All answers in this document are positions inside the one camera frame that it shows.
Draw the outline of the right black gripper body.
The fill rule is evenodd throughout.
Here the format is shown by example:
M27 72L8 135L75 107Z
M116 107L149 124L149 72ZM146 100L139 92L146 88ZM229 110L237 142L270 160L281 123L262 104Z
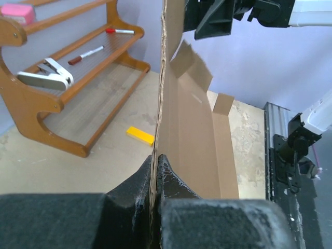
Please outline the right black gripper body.
M233 0L232 19L241 21L244 14L250 11L255 5L255 0Z

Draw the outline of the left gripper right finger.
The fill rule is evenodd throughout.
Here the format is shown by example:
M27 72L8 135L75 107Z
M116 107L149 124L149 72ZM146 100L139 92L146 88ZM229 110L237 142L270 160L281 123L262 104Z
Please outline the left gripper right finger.
M267 200L200 198L173 171L157 166L155 242L160 248L296 248L281 208Z

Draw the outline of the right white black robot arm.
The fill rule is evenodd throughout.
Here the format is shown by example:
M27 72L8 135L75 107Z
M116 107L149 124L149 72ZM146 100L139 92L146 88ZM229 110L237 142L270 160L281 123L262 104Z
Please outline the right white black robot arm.
M210 91L301 112L304 127L331 125L331 1L185 1L184 32L213 73Z

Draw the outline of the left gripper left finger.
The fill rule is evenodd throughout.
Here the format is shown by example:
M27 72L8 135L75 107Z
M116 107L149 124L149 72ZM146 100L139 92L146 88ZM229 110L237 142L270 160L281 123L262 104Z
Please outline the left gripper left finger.
M1 196L1 248L148 248L151 157L108 193Z

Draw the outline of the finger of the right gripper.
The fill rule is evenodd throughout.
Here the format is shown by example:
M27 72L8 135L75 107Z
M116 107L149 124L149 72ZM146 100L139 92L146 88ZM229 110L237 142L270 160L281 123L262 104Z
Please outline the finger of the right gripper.
M195 30L214 0L185 0L183 32Z
M231 34L234 1L203 1L203 14L195 30L195 39L205 39Z

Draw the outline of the brown cardboard box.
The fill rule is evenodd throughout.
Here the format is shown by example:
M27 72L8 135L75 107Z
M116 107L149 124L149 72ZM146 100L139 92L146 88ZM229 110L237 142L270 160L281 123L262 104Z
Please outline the brown cardboard box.
M182 39L198 1L164 1L158 115L150 178L151 247L160 246L161 199L238 199L229 125L234 98L208 99L212 74Z

